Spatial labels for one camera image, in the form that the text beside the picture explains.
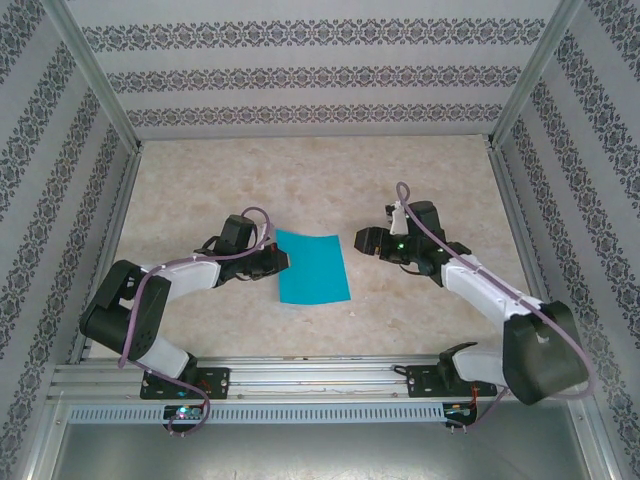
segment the enclosure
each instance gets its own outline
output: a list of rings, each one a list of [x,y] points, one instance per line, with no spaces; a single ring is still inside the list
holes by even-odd
[[[0,8],[0,478],[640,477],[635,0]],[[449,436],[442,399],[409,398],[394,365],[500,332],[353,248],[400,180],[570,306],[593,399],[508,399]],[[351,301],[283,304],[270,277],[170,303],[161,332],[232,374],[213,425],[166,440],[142,372],[78,319],[114,260],[185,256],[249,205],[339,235]]]

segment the blue cloth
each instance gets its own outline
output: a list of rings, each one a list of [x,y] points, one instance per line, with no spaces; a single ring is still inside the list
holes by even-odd
[[[289,255],[289,268],[278,274],[282,303],[319,305],[351,300],[337,235],[309,237],[276,230],[276,241]]]

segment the metal bracket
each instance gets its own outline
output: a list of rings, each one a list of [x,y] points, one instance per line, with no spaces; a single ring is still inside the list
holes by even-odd
[[[211,400],[226,400],[229,392],[228,368],[198,368],[194,385],[209,396]],[[143,400],[198,400],[201,397],[191,391],[144,372],[140,398]]]
[[[478,397],[495,397],[498,389],[484,382],[460,380],[447,388],[438,374],[436,365],[395,366],[393,371],[407,379],[409,398],[471,397],[473,384],[478,388]]]

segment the wall panel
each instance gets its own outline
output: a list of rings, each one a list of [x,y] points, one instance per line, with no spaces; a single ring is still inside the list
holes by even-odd
[[[545,287],[596,365],[624,478],[640,478],[639,31],[633,2],[586,2],[501,145]]]
[[[556,4],[69,2],[142,139],[490,133]]]
[[[129,161],[37,1],[0,1],[0,479],[67,359]]]

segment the marble-patterned surface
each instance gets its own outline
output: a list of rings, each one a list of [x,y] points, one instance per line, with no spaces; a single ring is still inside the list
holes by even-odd
[[[461,298],[353,248],[357,230],[386,226],[398,180],[412,200],[435,203],[449,240],[526,289],[480,136],[149,142],[117,257],[183,257],[229,214],[259,205],[277,228],[340,235],[352,300],[281,304],[277,277],[196,292],[169,304],[161,327],[194,355],[437,353],[495,341],[498,332]],[[107,355],[99,346],[91,353]]]

